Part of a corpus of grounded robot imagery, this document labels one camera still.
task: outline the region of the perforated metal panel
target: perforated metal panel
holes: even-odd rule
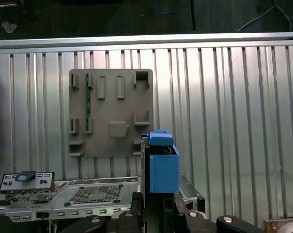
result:
[[[119,198],[121,187],[97,186],[79,189],[70,201],[74,204],[113,202]]]

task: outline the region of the metal bolt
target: metal bolt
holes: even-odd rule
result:
[[[230,217],[224,217],[223,220],[227,223],[233,222],[233,220]]]
[[[98,222],[100,222],[100,219],[98,217],[94,217],[91,222],[98,223]]]
[[[197,213],[195,213],[195,212],[189,212],[189,215],[190,215],[191,217],[197,217]]]

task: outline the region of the blue cable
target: blue cable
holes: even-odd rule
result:
[[[155,4],[154,4],[154,0],[150,0],[150,2],[151,2],[151,6],[153,7],[153,9],[154,9],[155,11],[157,11],[158,13],[162,14],[162,15],[167,15],[167,14],[172,13],[173,11],[175,11],[175,10],[177,9],[177,7],[178,7],[178,5],[179,5],[179,4],[178,4],[179,1],[178,1],[178,0],[175,0],[174,6],[173,6],[169,11],[167,11],[167,12],[162,12],[157,6],[155,6]]]

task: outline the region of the rectangular slot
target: rectangular slot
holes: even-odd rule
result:
[[[87,88],[93,89],[93,74],[86,75]]]
[[[147,71],[136,71],[133,77],[133,88],[137,87],[137,81],[144,81],[146,83],[146,88],[150,88],[150,82]]]
[[[78,89],[78,74],[71,74],[69,80],[69,86]]]
[[[150,125],[150,111],[141,114],[134,111],[134,125],[135,126],[148,126]]]
[[[97,84],[97,98],[99,100],[105,99],[105,82],[106,82],[106,77],[100,76],[98,80],[98,84]]]
[[[92,119],[87,117],[86,118],[86,131],[85,131],[85,133],[93,133],[92,127],[93,127]]]
[[[78,134],[78,119],[71,119],[70,120],[70,133],[71,134]]]
[[[116,78],[117,85],[117,98],[123,100],[125,98],[125,77],[117,76]]]

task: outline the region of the black cable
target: black cable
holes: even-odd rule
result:
[[[241,28],[239,28],[237,30],[237,32],[239,33],[242,29],[246,28],[247,26],[249,26],[250,24],[254,23],[255,21],[259,20],[260,18],[262,18],[264,15],[266,15],[268,12],[270,12],[272,9],[276,8],[278,11],[280,11],[284,17],[286,18],[287,22],[289,23],[289,30],[290,32],[293,29],[293,24],[291,23],[290,17],[284,12],[284,10],[276,3],[276,0],[274,0],[274,6],[272,6],[271,8],[269,8],[267,11],[265,11],[262,15],[260,15],[259,17],[247,22],[245,25],[243,25]]]
[[[190,0],[190,11],[191,11],[191,20],[193,23],[193,31],[196,31],[194,0]]]

